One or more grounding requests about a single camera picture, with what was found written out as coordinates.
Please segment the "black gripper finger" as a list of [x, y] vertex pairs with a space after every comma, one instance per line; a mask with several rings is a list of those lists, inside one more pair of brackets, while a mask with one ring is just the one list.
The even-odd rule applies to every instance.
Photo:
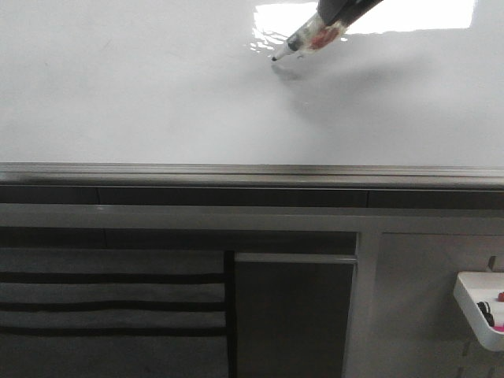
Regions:
[[333, 24], [347, 3], [347, 0], [320, 0], [317, 13], [325, 24]]
[[346, 1], [340, 9], [325, 17], [325, 24], [329, 26], [339, 22], [344, 26], [350, 26], [381, 2], [382, 0]]

